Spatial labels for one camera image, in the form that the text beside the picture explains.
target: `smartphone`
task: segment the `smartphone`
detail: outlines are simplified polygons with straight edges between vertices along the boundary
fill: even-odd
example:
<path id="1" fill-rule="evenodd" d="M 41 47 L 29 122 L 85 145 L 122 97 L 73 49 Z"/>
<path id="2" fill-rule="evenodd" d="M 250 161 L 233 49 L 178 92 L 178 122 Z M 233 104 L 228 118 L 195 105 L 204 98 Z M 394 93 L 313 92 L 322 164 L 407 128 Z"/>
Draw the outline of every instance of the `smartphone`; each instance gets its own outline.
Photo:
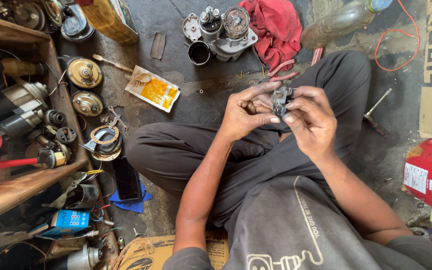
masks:
<path id="1" fill-rule="evenodd" d="M 138 172 L 129 164 L 125 156 L 113 160 L 116 175 L 116 189 L 121 201 L 141 198 L 140 179 Z"/>

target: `gray t-shirt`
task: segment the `gray t-shirt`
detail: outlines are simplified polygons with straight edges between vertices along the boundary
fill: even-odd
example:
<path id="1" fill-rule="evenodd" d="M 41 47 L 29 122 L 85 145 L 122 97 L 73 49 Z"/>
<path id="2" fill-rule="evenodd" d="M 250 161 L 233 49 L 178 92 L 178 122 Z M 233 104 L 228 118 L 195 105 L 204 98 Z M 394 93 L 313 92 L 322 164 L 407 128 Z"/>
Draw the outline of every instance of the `gray t-shirt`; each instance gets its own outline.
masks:
<path id="1" fill-rule="evenodd" d="M 304 176 L 251 188 L 226 222 L 232 246 L 224 270 L 432 269 L 432 242 L 400 236 L 386 246 L 364 240 L 323 189 Z M 188 247 L 163 270 L 212 270 L 207 253 Z"/>

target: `blue box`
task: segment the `blue box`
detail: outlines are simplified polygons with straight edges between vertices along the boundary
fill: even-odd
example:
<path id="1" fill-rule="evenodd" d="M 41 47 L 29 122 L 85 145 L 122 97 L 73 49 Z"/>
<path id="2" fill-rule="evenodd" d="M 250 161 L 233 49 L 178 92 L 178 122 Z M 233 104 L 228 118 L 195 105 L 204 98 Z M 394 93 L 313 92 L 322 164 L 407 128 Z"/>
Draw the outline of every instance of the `blue box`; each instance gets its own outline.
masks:
<path id="1" fill-rule="evenodd" d="M 40 236 L 68 236 L 84 230 L 89 225 L 89 212 L 60 209 L 46 222 L 28 232 Z"/>

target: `forearm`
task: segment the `forearm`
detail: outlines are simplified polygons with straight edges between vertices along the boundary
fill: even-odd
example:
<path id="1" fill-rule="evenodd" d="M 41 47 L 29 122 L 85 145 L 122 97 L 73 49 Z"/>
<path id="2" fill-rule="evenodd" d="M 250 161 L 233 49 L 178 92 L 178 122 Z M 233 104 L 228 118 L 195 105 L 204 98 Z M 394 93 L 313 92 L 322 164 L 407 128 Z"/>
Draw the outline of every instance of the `forearm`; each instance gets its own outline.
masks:
<path id="1" fill-rule="evenodd" d="M 184 247 L 199 247 L 206 250 L 204 233 L 207 219 L 233 144 L 234 141 L 218 132 L 206 156 L 184 188 L 176 216 L 173 252 Z"/>
<path id="2" fill-rule="evenodd" d="M 336 154 L 314 162 L 345 215 L 363 238 L 385 245 L 395 234 L 410 235 L 393 209 L 354 175 Z"/>

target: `starter motor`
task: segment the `starter motor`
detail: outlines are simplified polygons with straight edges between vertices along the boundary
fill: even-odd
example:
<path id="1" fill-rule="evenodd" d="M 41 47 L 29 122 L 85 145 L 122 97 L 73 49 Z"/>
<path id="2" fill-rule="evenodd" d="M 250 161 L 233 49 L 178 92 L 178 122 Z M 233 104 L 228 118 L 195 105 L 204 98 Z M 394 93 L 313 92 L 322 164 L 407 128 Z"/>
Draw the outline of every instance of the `starter motor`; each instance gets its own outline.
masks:
<path id="1" fill-rule="evenodd" d="M 184 35 L 193 43 L 189 46 L 189 59 L 195 65 L 206 64 L 212 52 L 221 62 L 235 61 L 246 48 L 258 41 L 249 27 L 248 11 L 234 6 L 220 14 L 219 9 L 208 6 L 199 17 L 195 13 L 183 22 Z"/>

